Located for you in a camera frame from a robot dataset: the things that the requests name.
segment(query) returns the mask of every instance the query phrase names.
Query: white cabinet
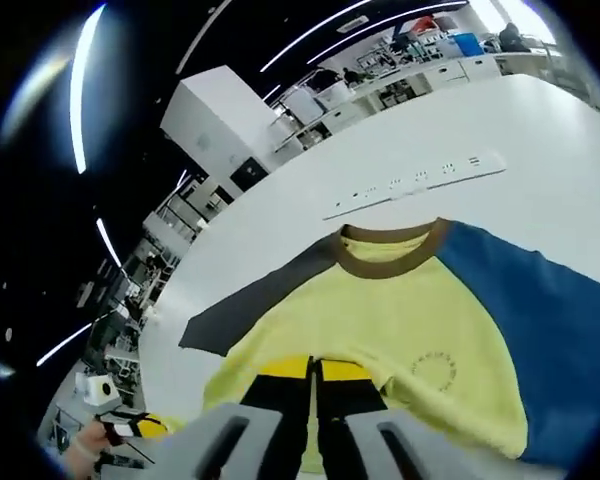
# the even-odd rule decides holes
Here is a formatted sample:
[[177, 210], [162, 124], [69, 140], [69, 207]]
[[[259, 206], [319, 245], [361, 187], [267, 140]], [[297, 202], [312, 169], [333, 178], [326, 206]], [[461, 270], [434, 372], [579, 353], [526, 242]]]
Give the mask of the white cabinet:
[[424, 72], [424, 77], [434, 91], [469, 82], [464, 70], [457, 61], [445, 63]]
[[460, 59], [460, 65], [470, 82], [499, 77], [500, 68], [492, 56], [481, 55]]
[[340, 105], [334, 109], [322, 120], [323, 125], [331, 132], [335, 134], [344, 130], [345, 128], [358, 123], [361, 120], [367, 118], [369, 114], [360, 105], [350, 102]]

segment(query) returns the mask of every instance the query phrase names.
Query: t-shirt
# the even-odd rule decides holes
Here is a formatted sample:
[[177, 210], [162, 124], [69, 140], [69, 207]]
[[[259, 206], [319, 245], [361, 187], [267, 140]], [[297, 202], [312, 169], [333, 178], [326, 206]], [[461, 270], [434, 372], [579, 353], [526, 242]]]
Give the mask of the t-shirt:
[[569, 467], [600, 428], [600, 284], [460, 222], [344, 226], [192, 318], [180, 346], [227, 357], [205, 408], [309, 354], [510, 458]]

